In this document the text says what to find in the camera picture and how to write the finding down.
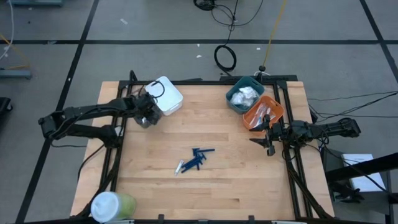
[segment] wooden table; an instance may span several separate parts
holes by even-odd
[[[294,119],[311,121],[302,82],[288,82]],[[242,124],[241,115],[229,109],[225,93],[231,86],[177,85],[183,106],[158,125],[142,129],[133,119],[127,121],[116,191],[137,200],[135,219],[180,220],[294,220],[292,199],[282,144],[276,153],[249,138],[255,136]],[[98,103],[116,97],[118,82],[103,82]],[[274,97],[272,87],[264,93]],[[93,126],[110,124],[111,117],[93,120]],[[100,147],[90,139],[86,155]],[[215,148],[209,152],[200,171],[189,170],[174,176],[178,162],[192,159],[192,148]],[[98,189],[105,150],[83,168],[77,186],[72,215],[77,214]],[[330,215],[334,215],[318,151],[301,149],[308,189]],[[297,187],[302,216],[302,195]]]

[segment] black floor line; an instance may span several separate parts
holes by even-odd
[[[394,60],[394,58],[392,57],[390,50],[387,47],[386,41],[384,41],[383,36],[381,35],[381,32],[379,30],[379,28],[377,27],[376,21],[374,20],[372,13],[368,7],[368,4],[366,4],[365,0],[359,0],[361,2],[361,5],[363,7],[363,10],[365,11],[366,17],[369,20],[369,23],[372,26],[373,32],[377,37],[377,40],[380,41],[380,46],[381,49],[384,53],[384,56],[386,57],[386,60],[390,66],[390,69],[392,71],[392,74],[394,74],[397,82],[398,82],[398,68],[397,68],[397,64]]]
[[[223,44],[225,39],[170,39],[170,40],[86,40],[84,44],[103,45],[152,45],[152,44]],[[269,40],[236,39],[229,44],[268,44]],[[319,44],[319,45],[368,45],[368,44],[398,44],[398,40],[272,40],[272,44]],[[14,44],[79,44],[80,40],[14,40]]]
[[[69,72],[68,72],[67,79],[65,80],[65,84],[63,86],[56,110],[61,110],[65,104],[65,100],[68,95],[70,84],[73,80],[73,76],[75,74],[76,67],[77,67],[79,59],[80,59],[81,51],[83,50],[84,42],[88,35],[88,31],[90,29],[91,23],[93,22],[93,18],[95,15],[96,8],[98,6],[98,2],[99,2],[99,0],[94,0],[93,5],[91,7],[91,11],[88,15],[85,28],[81,35],[79,45],[77,47],[75,56],[73,58],[72,64],[71,64]],[[23,223],[25,221],[27,212],[29,211],[30,203],[32,202],[32,199],[34,196],[34,192],[36,190],[37,184],[39,183],[40,175],[41,175],[42,169],[44,167],[45,160],[47,158],[47,154],[49,153],[49,150],[50,150],[50,143],[51,142],[49,140],[44,141],[42,150],[40,152],[35,169],[33,171],[32,178],[30,179],[28,188],[25,193],[25,197],[24,197],[21,207],[19,209],[18,216],[16,218],[16,223]]]

